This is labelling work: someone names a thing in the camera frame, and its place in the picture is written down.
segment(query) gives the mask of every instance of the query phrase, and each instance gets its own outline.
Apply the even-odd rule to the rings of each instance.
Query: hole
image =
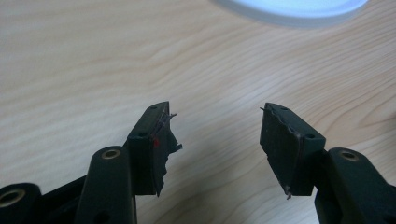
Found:
[[[0,196],[0,207],[7,207],[17,203],[25,195],[23,189],[12,189]]]
[[[110,220],[110,215],[108,214],[107,211],[102,211],[98,213],[94,218],[93,222],[94,223],[106,223]]]
[[[111,160],[120,155],[120,151],[118,149],[110,149],[102,154],[102,159]]]
[[[349,161],[357,161],[359,159],[355,154],[347,151],[342,151],[341,156]]]

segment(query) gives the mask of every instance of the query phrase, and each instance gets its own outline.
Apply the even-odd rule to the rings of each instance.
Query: clamp jaw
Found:
[[[291,110],[266,104],[260,144],[288,195],[315,199],[320,223],[395,223],[396,188],[359,152],[337,147]]]
[[[122,147],[97,151],[88,174],[45,195],[35,184],[0,189],[0,223],[137,223],[135,195],[160,195],[168,156],[182,148],[169,103],[150,106]]]

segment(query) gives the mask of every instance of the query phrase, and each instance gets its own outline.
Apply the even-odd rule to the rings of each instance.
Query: table surface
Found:
[[[254,21],[214,1],[0,3],[0,188],[48,192],[122,145],[169,101],[172,154],[140,223],[318,223],[286,200],[259,145],[261,106],[284,105],[396,184],[396,1],[324,29]]]

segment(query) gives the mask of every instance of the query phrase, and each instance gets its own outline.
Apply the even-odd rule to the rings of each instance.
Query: white circular object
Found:
[[[346,21],[359,12],[367,1],[217,0],[251,18],[296,27],[321,27]]]

